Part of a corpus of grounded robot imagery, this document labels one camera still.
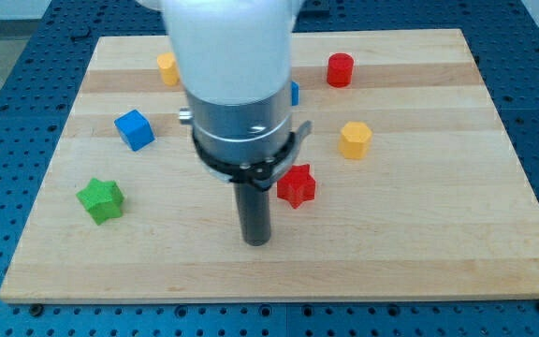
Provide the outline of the black clamp mount ring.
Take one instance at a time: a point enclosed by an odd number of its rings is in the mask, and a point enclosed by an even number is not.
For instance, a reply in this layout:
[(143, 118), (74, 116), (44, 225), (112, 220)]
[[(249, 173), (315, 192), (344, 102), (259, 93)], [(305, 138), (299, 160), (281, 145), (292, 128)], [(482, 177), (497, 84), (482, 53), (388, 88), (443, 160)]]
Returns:
[(280, 150), (256, 163), (229, 164), (219, 160), (218, 156), (207, 153), (201, 142), (192, 135), (197, 155), (206, 170), (224, 183), (249, 184), (260, 192), (268, 191), (294, 165), (304, 139), (312, 133), (313, 124), (306, 121), (296, 132), (290, 132)]

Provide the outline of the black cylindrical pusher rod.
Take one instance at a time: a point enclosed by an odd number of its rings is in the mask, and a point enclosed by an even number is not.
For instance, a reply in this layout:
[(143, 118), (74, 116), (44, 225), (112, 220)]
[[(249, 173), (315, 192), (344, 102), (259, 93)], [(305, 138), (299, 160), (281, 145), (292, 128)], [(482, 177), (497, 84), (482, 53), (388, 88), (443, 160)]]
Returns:
[(252, 246), (267, 243), (271, 236), (269, 193), (245, 183), (235, 184), (234, 192), (243, 240)]

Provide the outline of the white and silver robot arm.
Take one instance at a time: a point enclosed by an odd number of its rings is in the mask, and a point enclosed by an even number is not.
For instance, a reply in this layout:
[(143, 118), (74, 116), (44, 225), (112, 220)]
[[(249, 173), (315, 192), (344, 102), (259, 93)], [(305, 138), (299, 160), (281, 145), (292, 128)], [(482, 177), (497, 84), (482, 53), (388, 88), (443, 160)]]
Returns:
[(292, 127), (291, 37), (300, 1), (139, 0), (161, 13), (201, 162), (232, 183), (243, 240), (270, 240), (269, 190), (312, 125)]

